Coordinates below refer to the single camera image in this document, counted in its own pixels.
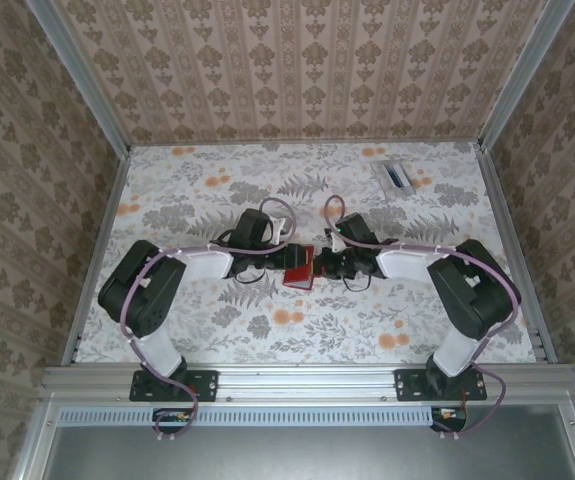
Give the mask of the red card holder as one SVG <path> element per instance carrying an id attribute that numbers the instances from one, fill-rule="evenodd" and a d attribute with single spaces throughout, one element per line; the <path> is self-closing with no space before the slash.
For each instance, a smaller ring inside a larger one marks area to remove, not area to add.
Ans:
<path id="1" fill-rule="evenodd" d="M 313 245 L 306 245 L 306 263 L 296 268 L 285 271 L 283 285 L 288 288 L 298 290 L 311 290 L 314 281 L 313 262 L 315 248 Z"/>

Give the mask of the dark blue credit card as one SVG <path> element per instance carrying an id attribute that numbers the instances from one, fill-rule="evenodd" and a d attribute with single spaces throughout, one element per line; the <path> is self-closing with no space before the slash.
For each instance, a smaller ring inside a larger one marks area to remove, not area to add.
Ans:
<path id="1" fill-rule="evenodd" d="M 410 186 L 410 181 L 400 163 L 386 163 L 385 168 L 393 184 L 400 189 Z"/>

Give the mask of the clear plastic card case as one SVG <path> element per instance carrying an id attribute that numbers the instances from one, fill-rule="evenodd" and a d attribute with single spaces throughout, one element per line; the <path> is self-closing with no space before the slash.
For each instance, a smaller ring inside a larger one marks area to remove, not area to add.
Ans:
<path id="1" fill-rule="evenodd" d="M 416 193 L 416 188 L 400 161 L 372 162 L 371 169 L 386 198 L 406 198 Z"/>

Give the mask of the aluminium corner post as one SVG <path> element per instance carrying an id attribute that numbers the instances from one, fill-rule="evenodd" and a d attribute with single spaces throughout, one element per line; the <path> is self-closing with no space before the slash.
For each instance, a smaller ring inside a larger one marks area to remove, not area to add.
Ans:
<path id="1" fill-rule="evenodd" d="M 548 0 L 544 6 L 479 135 L 483 152 L 490 152 L 500 137 L 574 4 L 575 0 Z"/>
<path id="2" fill-rule="evenodd" d="M 95 78 L 92 62 L 85 57 L 83 48 L 75 39 L 52 0 L 27 0 L 27 4 L 80 91 L 107 141 L 119 159 L 124 160 L 129 156 L 131 142 L 112 108 L 109 95 L 103 91 L 101 83 Z"/>

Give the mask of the floral patterned table cover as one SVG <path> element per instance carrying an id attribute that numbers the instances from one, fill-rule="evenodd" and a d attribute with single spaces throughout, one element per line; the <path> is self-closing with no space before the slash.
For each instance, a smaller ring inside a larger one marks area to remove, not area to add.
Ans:
<path id="1" fill-rule="evenodd" d="M 400 161 L 416 193 L 386 198 L 371 163 Z M 482 242 L 506 260 L 475 147 L 468 142 L 137 147 L 99 273 L 134 242 L 201 246 L 248 208 L 297 216 L 296 241 L 322 247 L 328 219 L 357 212 L 380 239 Z M 181 284 L 166 328 L 191 363 L 422 363 L 449 320 L 430 285 L 318 279 L 309 291 L 279 272 Z"/>

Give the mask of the grey metal panel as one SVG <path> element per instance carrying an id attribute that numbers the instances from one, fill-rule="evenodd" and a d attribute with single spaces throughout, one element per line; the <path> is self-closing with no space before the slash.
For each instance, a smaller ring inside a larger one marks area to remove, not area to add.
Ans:
<path id="1" fill-rule="evenodd" d="M 575 480 L 575 410 L 505 406 L 453 439 L 411 426 L 31 427 L 13 480 Z"/>

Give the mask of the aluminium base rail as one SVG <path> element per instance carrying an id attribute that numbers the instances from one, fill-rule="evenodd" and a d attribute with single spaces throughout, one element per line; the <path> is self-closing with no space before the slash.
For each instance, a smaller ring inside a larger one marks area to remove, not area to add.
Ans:
<path id="1" fill-rule="evenodd" d="M 191 370 L 215 370 L 215 404 L 241 406 L 393 405 L 398 370 L 416 364 L 195 364 Z M 564 404 L 575 400 L 573 368 L 564 364 L 491 364 L 497 375 L 484 376 L 491 405 L 506 383 L 505 405 Z M 45 371 L 39 401 L 63 405 L 129 404 L 136 363 L 82 363 Z"/>

